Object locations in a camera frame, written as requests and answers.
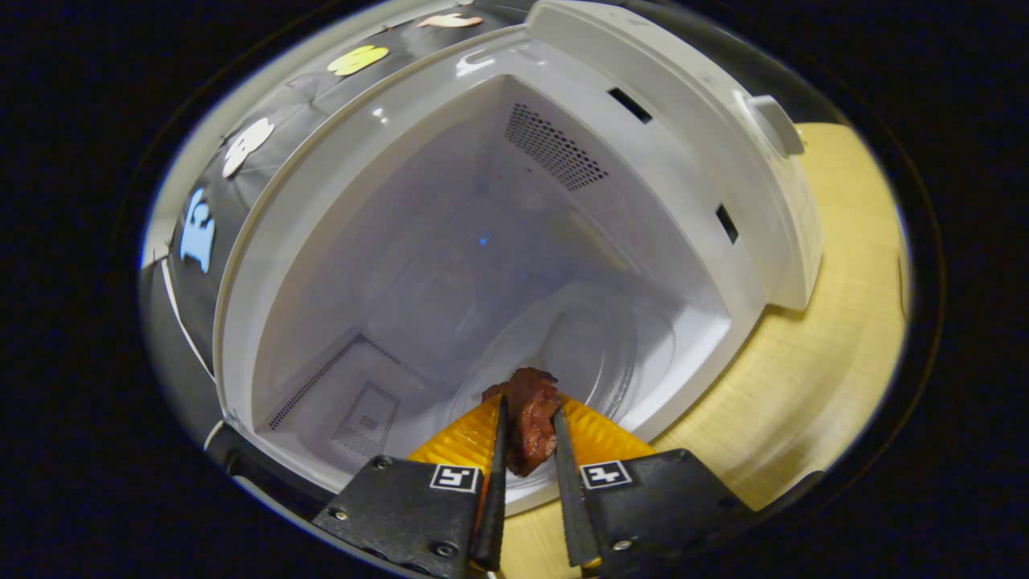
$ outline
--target meat piece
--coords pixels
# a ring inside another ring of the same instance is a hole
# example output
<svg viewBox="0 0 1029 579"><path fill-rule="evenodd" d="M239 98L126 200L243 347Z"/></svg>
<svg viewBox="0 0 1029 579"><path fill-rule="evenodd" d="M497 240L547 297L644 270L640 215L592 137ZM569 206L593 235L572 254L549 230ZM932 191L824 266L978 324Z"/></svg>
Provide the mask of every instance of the meat piece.
<svg viewBox="0 0 1029 579"><path fill-rule="evenodd" d="M558 446L551 424L561 406L557 382L542 370L519 368L510 381L483 393L483 402L500 393L507 395L507 468L518 476L532 474Z"/></svg>

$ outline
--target screw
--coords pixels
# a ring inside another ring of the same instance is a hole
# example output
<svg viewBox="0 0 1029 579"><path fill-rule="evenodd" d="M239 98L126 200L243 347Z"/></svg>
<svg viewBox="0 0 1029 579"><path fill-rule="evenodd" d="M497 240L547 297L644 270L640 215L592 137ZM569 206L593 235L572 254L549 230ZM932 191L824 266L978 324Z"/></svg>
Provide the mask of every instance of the screw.
<svg viewBox="0 0 1029 579"><path fill-rule="evenodd" d="M431 575L431 573L429 573L428 569L425 569L424 567L422 567L420 565L415 565L413 563L405 563L405 564L401 565L400 567L402 567L404 569L410 569L411 571L414 571L415 573L421 573L422 575Z"/></svg>
<svg viewBox="0 0 1029 579"><path fill-rule="evenodd" d="M457 554L457 547L450 543L436 543L432 547L432 552L443 558L450 558Z"/></svg>
<svg viewBox="0 0 1029 579"><path fill-rule="evenodd" d="M379 557L379 558L381 558L381 559L383 559L383 560L389 560L389 558L387 558L387 557L386 557L386 555L384 555L384 554L380 553L379 551L377 551L377 550L375 550L375 549L362 549L362 550L363 550L364 552L368 553L368 554L369 554L369 555L371 555L371 556L376 556L376 557Z"/></svg>

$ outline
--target wooden table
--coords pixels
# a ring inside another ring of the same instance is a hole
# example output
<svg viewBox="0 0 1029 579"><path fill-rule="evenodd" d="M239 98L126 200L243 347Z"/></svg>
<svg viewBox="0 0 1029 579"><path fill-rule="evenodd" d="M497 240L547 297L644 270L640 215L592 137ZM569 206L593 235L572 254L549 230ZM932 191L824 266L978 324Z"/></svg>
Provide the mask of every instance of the wooden table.
<svg viewBox="0 0 1029 579"><path fill-rule="evenodd" d="M824 470L872 418L904 333L902 240L889 186L858 137L799 124L801 162L824 229L807 312L766 310L707 394L652 442L687 448L753 509ZM577 578L556 502L511 516L501 569L509 579Z"/></svg>

